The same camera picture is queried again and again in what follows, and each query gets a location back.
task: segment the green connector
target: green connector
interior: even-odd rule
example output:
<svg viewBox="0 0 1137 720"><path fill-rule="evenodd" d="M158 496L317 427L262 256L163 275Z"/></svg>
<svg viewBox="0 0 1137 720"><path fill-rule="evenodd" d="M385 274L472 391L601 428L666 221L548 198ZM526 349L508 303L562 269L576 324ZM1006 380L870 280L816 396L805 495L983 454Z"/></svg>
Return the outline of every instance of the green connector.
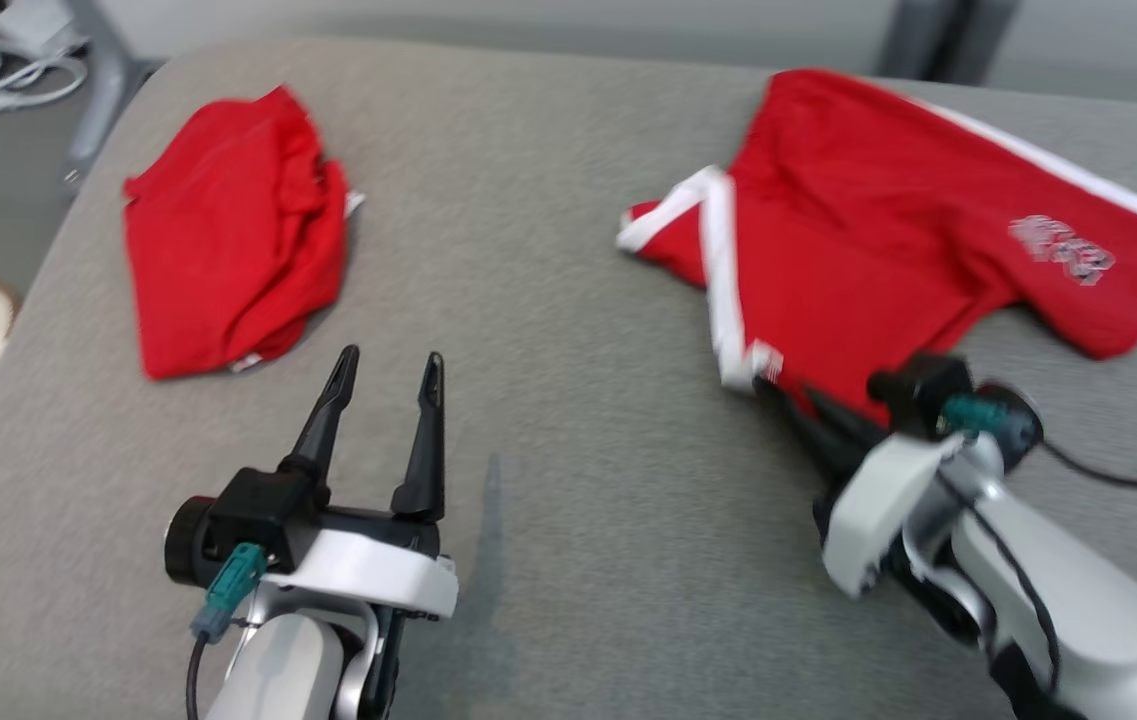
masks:
<svg viewBox="0 0 1137 720"><path fill-rule="evenodd" d="M266 574L266 551L259 544L240 543L229 560L221 565L217 577L208 585L204 595L204 609L190 623L190 632L208 635L208 642L216 644L230 628L239 603L257 588L258 580Z"/></svg>
<svg viewBox="0 0 1137 720"><path fill-rule="evenodd" d="M941 417L952 430L968 433L997 432L1007 417L1007 407L972 395L957 395L941 406Z"/></svg>

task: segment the red shirt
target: red shirt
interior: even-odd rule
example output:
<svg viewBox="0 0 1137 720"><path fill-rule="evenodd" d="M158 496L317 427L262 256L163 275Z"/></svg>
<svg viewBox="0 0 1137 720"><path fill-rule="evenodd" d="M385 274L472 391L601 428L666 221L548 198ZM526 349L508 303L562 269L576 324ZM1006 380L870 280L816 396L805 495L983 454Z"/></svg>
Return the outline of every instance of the red shirt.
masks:
<svg viewBox="0 0 1137 720"><path fill-rule="evenodd" d="M337 299L345 174L285 86L205 105L124 195L150 378L275 359Z"/></svg>
<svg viewBox="0 0 1137 720"><path fill-rule="evenodd" d="M883 419L865 382L1026 303L1097 359L1137 345L1137 193L953 110L779 73L728 173L619 246L708 288L724 384L760 372Z"/></svg>

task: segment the gray fabric surface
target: gray fabric surface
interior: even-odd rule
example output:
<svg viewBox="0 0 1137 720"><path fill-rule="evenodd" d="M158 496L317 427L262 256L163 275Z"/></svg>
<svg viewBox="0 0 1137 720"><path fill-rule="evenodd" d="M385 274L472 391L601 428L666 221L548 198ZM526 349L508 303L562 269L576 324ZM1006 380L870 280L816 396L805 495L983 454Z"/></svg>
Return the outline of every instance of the gray fabric surface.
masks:
<svg viewBox="0 0 1137 720"><path fill-rule="evenodd" d="M428 350L449 369L457 618L415 624L395 717L1011 717L896 587L821 569L797 447L717 386L700 292L613 249L629 204L727 163L767 73L272 40L161 69L128 109L0 367L0 717L180 715L201 594L160 540L192 493L288 450L363 348L335 502L385 506ZM138 372L121 181L204 102L289 82L368 193L334 311L239 375ZM1137 190L1137 105L895 85ZM965 340L1049 432L1137 470L1137 350L1090 363L1024 311ZM485 487L491 452L500 482ZM1137 495L1043 456L1018 493L1137 578ZM204 705L230 643L204 665Z"/></svg>

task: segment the white trim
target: white trim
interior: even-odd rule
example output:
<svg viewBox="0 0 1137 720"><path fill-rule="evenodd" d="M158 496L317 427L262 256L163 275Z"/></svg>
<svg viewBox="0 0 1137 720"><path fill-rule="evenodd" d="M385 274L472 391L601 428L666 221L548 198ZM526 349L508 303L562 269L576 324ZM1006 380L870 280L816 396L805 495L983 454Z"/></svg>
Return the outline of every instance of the white trim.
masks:
<svg viewBox="0 0 1137 720"><path fill-rule="evenodd" d="M292 573L266 573L262 582L441 618L453 618L459 587L450 560L331 529L319 530Z"/></svg>
<svg viewBox="0 0 1137 720"><path fill-rule="evenodd" d="M1019 156L1022 160L1031 163L1035 167L1044 169L1044 172L1051 173L1053 176L1061 177L1063 181L1074 184L1074 187L1080 187L1085 191L1099 197L1102 200L1107 200L1120 206L1120 208L1137 214L1137 192L1129 190L1129 188L1121 187L1120 183L1113 181L1107 181L1107 179L1098 176L1097 173L1081 168L1079 165L1062 158L1062 156L1044 150L1043 147L1037 144L1026 142L1020 136L1011 135L1002 131L1002 129L989 126L989 124L982 123L977 118L970 118L964 113L957 113L949 108L943 108L939 105L924 102L923 100L914 100L914 102L921 106L921 108L974 133L974 135L987 138L990 142L1003 147L1004 150Z"/></svg>
<svg viewBox="0 0 1137 720"><path fill-rule="evenodd" d="M677 184L667 196L641 218L629 213L622 217L617 247L638 253L662 229L697 205L702 206L702 268L706 275L706 304L709 306L709 341L719 363L719 381L724 387L754 392L752 382L758 373L775 376L782 369L782 354L762 341L746 346L741 318L741 296L737 291L736 187L720 168L700 169Z"/></svg>
<svg viewBox="0 0 1137 720"><path fill-rule="evenodd" d="M368 197L363 192L350 191L345 193L345 214L341 217L349 218L354 214L354 210L367 199Z"/></svg>

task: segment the clothing tag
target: clothing tag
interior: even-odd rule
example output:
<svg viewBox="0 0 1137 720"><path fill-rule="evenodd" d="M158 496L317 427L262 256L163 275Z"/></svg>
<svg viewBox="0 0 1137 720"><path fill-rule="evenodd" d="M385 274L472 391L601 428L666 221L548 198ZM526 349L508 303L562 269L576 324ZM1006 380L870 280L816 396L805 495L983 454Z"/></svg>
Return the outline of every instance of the clothing tag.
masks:
<svg viewBox="0 0 1137 720"><path fill-rule="evenodd" d="M363 192L350 191L345 193L345 217L349 218L354 214L354 209L358 208L367 199L368 197Z"/></svg>
<svg viewBox="0 0 1137 720"><path fill-rule="evenodd" d="M230 372L242 373L244 370L251 369L252 365L262 363L262 355L257 355L256 351L249 351L248 355L244 355L243 357L240 357L240 359L235 359L234 363L230 364Z"/></svg>

